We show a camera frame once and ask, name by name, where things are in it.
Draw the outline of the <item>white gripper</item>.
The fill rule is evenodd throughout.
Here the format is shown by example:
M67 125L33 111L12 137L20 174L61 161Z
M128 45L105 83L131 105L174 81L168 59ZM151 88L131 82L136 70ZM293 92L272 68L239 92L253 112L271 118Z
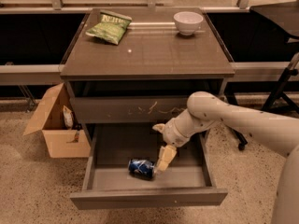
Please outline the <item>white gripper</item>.
M172 118L165 125L155 124L152 129L163 133L163 140L167 143L159 151L155 173L164 172L177 155L177 147L184 146L189 140L188 132L191 130L191 121L188 118Z

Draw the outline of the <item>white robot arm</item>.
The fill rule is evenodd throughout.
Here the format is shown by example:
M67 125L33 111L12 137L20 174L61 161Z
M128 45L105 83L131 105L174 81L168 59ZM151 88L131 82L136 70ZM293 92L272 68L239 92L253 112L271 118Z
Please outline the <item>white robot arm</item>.
M191 136L221 122L249 135L286 158L275 199L271 224L299 223L299 119L265 111L230 105L216 96L198 91L187 100L187 108L166 124L153 129L163 135L155 172L165 171L177 154L177 149Z

